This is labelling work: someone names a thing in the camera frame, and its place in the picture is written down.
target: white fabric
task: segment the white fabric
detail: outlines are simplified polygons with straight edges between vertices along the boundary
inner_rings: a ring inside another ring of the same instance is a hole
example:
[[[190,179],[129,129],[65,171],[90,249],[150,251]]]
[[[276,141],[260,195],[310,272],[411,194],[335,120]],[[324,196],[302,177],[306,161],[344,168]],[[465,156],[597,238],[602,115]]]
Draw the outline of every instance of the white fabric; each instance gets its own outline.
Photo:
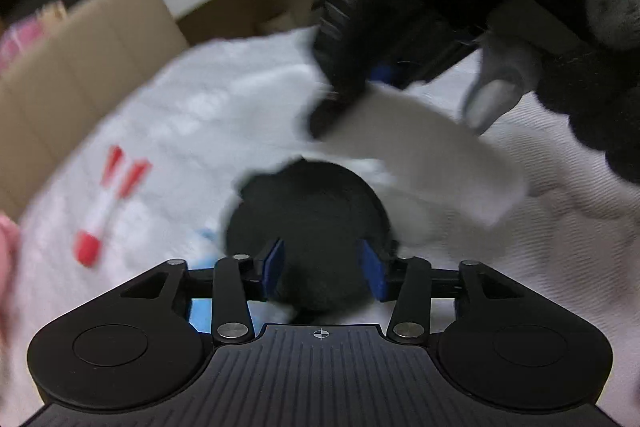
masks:
[[[519,169],[464,126],[419,99],[378,87],[324,137],[319,150],[380,163],[395,187],[495,225],[526,193]]]
[[[298,119],[320,85],[305,38],[212,42],[189,51],[107,118],[35,198],[22,221],[3,427],[19,425],[40,405],[25,363],[39,328],[166,259],[197,264],[194,230],[219,230],[246,170],[273,169],[302,152],[322,156]],[[407,94],[455,115],[478,58]],[[615,179],[602,156],[581,148],[566,120],[545,112],[533,95],[482,139],[511,157],[529,182],[527,196],[492,229],[397,185],[379,161],[340,161],[377,190],[403,255],[441,268],[479,259],[601,328],[615,361],[600,405],[623,426],[638,427],[640,190]],[[148,157],[154,168],[114,218],[98,266],[86,269],[73,259],[73,238],[113,143]],[[491,199],[483,204],[492,210]],[[389,305],[377,305],[349,319],[385,326],[389,313]],[[436,303],[432,328],[446,327],[451,315],[450,302]]]

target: blue gripper pad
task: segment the blue gripper pad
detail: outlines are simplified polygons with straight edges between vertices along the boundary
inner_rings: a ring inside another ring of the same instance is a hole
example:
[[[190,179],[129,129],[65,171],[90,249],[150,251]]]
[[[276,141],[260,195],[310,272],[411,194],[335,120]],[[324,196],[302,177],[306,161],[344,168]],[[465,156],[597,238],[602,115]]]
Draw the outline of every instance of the blue gripper pad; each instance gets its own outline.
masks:
[[[362,240],[360,264],[371,293],[376,300],[384,301],[386,299],[385,265],[366,239]]]
[[[264,260],[262,293],[266,299],[273,296],[284,268],[284,241],[279,239]]]
[[[396,73],[397,71],[392,66],[380,64],[369,73],[369,81],[392,86]]]

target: black round pad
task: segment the black round pad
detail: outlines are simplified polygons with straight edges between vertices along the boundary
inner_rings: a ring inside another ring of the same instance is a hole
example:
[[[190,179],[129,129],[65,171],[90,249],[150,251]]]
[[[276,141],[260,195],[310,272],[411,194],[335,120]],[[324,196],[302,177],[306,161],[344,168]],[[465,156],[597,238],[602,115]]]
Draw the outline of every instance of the black round pad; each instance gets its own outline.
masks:
[[[339,165],[302,159],[252,176],[240,196],[225,252],[253,257],[269,240],[282,239],[286,262],[276,300],[330,312],[369,298],[362,241],[390,255],[394,241],[385,209],[363,179]]]
[[[153,299],[90,301],[42,328],[29,346],[33,380],[78,409],[125,410],[169,396],[202,363],[198,332]]]
[[[438,343],[449,378],[505,409],[542,413],[595,399],[612,363],[606,337],[559,307],[527,300],[491,301],[453,322]]]
[[[142,330],[123,324],[105,324],[86,330],[74,342],[76,357],[102,367],[133,362],[149,341]]]

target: red and white marker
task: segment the red and white marker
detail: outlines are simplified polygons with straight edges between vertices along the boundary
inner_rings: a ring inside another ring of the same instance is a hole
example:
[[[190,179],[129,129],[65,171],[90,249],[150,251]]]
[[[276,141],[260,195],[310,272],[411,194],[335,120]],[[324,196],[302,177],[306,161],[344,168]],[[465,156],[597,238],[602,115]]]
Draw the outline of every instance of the red and white marker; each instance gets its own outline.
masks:
[[[102,236],[115,209],[140,185],[150,168],[148,160],[129,160],[120,147],[111,147],[95,204],[76,237],[75,255],[79,263],[95,264],[102,247]]]

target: red cap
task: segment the red cap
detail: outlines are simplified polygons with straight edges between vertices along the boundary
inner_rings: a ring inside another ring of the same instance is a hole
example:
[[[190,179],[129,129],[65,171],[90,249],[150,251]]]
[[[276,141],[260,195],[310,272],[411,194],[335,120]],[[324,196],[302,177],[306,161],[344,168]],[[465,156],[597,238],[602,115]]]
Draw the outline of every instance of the red cap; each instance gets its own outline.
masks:
[[[104,166],[104,172],[102,173],[102,179],[100,181],[100,185],[103,187],[107,187],[113,178],[113,175],[116,171],[116,167],[123,160],[124,152],[118,145],[112,145],[109,149],[109,156],[107,158],[107,163]]]
[[[150,168],[151,163],[148,160],[138,160],[133,163],[122,187],[120,187],[118,197],[121,199],[128,198]]]
[[[84,230],[76,237],[76,259],[85,266],[93,266],[100,253],[100,239]]]

